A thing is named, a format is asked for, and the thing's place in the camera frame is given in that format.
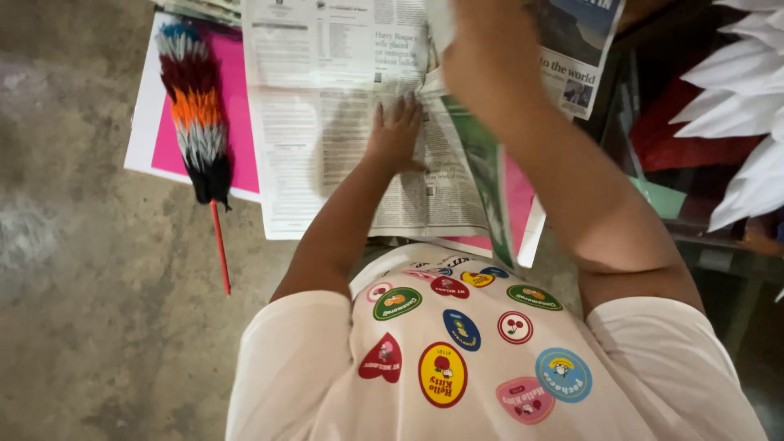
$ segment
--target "person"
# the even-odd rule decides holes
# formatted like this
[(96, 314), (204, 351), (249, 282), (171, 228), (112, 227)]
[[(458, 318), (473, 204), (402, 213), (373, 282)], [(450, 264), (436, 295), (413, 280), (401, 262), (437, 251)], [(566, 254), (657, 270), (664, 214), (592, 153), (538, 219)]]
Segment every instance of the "person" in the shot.
[(453, 3), (446, 84), (533, 183), (579, 269), (584, 321), (429, 244), (349, 282), (387, 185), (423, 170), (422, 108), (379, 108), (364, 158), (242, 336), (226, 438), (764, 439), (662, 222), (549, 104), (532, 18), (515, 0)]

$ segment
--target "white t-shirt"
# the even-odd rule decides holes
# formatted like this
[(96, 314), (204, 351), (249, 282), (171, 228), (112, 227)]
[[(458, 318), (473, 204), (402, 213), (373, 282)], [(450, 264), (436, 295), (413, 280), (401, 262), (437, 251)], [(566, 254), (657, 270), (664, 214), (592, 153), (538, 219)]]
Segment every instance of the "white t-shirt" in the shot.
[(657, 297), (584, 323), (476, 257), (415, 244), (354, 302), (265, 307), (242, 336), (227, 439), (765, 439), (713, 328)]

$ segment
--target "red duster handle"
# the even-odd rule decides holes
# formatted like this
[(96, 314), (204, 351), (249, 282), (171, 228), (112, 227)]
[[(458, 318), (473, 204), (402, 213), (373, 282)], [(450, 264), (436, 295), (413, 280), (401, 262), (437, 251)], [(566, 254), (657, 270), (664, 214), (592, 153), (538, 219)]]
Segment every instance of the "red duster handle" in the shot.
[(223, 288), (226, 295), (231, 295), (231, 284), (229, 283), (229, 269), (226, 267), (226, 252), (223, 251), (223, 235), (220, 234), (220, 219), (218, 218), (218, 202), (213, 200), (209, 203), (212, 209), (212, 222), (215, 223), (215, 237), (218, 241), (218, 252), (220, 254), (220, 268), (223, 270)]

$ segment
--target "person's arm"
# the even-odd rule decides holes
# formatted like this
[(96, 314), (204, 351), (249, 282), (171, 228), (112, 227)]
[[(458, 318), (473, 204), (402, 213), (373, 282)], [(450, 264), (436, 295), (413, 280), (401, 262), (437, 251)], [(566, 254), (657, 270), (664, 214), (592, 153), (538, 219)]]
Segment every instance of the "person's arm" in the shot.
[(702, 311), (673, 240), (608, 156), (549, 102), (532, 18), (515, 0), (459, 0), (448, 89), (503, 142), (579, 268), (583, 310), (635, 296)]
[(413, 96), (395, 105), (390, 121), (376, 109), (365, 156), (305, 231), (292, 263), (270, 301), (327, 290), (350, 298), (348, 278), (359, 261), (384, 192), (398, 173), (422, 172), (413, 159), (422, 107)]

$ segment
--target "blue oval patch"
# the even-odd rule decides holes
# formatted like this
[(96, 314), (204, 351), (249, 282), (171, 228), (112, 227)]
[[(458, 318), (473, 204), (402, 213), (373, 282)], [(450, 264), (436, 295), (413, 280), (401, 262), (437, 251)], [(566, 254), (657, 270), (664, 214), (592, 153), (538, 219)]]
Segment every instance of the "blue oval patch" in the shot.
[(467, 351), (475, 352), (482, 345), (479, 329), (465, 314), (455, 309), (444, 310), (444, 326), (457, 345)]
[(498, 267), (487, 267), (480, 271), (481, 274), (487, 275), (494, 275), (495, 277), (500, 277), (501, 279), (507, 279), (509, 277), (509, 273), (505, 272), (501, 268)]
[(430, 268), (430, 269), (427, 270), (427, 272), (432, 272), (434, 274), (441, 274), (441, 275), (452, 275), (452, 269), (451, 268), (446, 268), (446, 267), (444, 267), (444, 268)]
[(545, 349), (536, 357), (535, 369), (542, 387), (566, 403), (583, 401), (593, 385), (588, 365), (568, 349)]

